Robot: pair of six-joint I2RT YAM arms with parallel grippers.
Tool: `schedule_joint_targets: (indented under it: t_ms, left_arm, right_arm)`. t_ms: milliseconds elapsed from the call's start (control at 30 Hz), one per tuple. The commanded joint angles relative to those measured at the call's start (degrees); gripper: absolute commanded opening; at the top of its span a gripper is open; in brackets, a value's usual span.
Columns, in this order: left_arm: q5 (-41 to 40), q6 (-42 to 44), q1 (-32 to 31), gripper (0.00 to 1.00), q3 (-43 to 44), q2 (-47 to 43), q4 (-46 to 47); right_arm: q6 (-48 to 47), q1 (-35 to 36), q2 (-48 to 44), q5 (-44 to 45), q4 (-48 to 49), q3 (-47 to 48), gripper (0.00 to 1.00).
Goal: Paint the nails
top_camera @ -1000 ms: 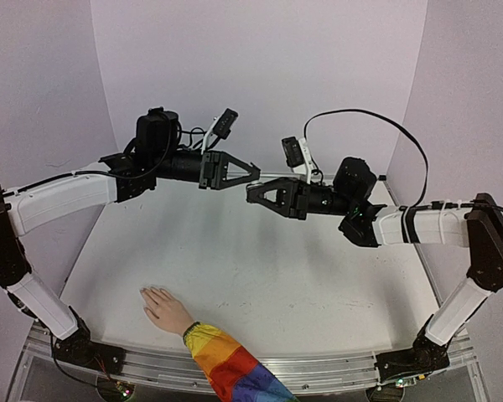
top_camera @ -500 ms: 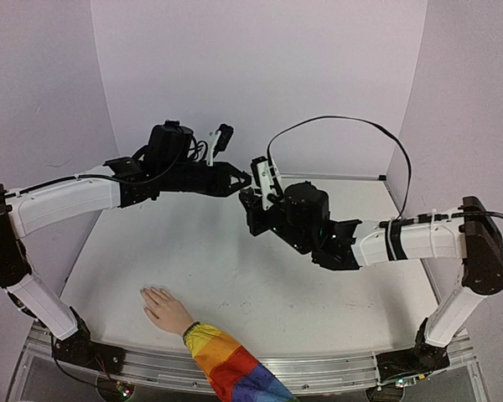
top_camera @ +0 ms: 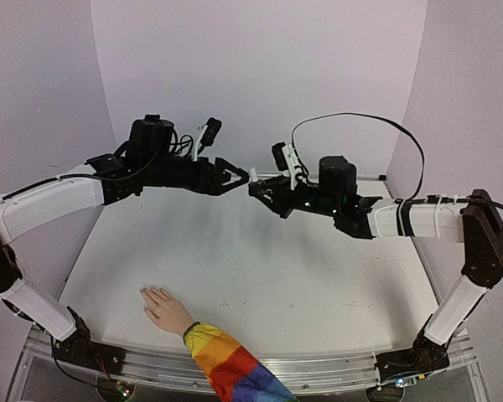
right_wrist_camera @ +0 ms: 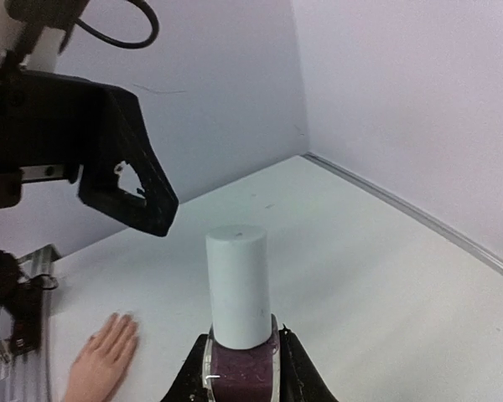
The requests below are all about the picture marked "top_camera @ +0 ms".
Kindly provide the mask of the rainbow sleeve forearm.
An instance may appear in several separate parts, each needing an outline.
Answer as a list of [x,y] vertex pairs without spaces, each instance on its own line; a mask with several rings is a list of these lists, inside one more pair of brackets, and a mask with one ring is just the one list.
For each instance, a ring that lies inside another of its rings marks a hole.
[[271,371],[218,327],[195,322],[183,340],[220,400],[297,400]]

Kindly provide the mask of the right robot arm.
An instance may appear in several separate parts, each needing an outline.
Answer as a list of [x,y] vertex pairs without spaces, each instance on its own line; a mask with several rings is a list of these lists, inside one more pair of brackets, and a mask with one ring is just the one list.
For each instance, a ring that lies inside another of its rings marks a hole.
[[305,181],[293,154],[278,167],[280,175],[268,179],[251,170],[248,193],[283,219],[299,210],[332,218],[337,230],[358,240],[411,237],[464,244],[460,277],[423,328],[431,343],[444,345],[503,278],[503,221],[483,190],[467,198],[362,197],[357,193],[356,167],[342,156],[320,159],[317,183]]

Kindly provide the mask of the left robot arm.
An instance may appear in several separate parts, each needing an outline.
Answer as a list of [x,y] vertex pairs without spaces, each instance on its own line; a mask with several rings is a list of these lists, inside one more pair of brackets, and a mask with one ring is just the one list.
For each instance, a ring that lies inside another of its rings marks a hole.
[[0,299],[63,342],[80,366],[93,363],[96,346],[68,307],[38,289],[21,271],[11,244],[22,235],[84,209],[109,206],[146,187],[180,188],[221,196],[246,184],[248,173],[223,158],[202,156],[213,145],[221,122],[210,118],[198,138],[180,142],[174,124],[147,115],[132,124],[115,152],[87,160],[68,173],[0,195]]

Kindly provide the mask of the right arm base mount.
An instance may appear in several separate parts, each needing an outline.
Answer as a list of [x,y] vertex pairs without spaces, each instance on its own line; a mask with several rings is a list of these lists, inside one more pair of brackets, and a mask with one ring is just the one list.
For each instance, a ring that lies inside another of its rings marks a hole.
[[422,329],[410,348],[379,353],[375,368],[382,384],[388,381],[430,374],[449,366],[448,348],[450,337],[444,343],[431,341]]

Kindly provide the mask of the mannequin hand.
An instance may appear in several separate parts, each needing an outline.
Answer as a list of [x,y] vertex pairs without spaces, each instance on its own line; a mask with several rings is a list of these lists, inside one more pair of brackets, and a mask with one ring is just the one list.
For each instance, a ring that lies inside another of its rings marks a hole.
[[183,336],[195,323],[184,305],[168,291],[145,287],[140,294],[145,302],[145,314],[159,329]]

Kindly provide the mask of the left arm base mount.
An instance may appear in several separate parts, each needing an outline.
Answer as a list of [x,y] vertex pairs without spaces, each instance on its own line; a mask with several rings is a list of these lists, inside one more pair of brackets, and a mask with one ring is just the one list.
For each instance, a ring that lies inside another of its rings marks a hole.
[[105,374],[120,374],[126,351],[124,348],[91,339],[91,331],[84,320],[70,311],[74,321],[74,332],[63,341],[54,340],[53,356],[60,362],[78,367],[98,370]]

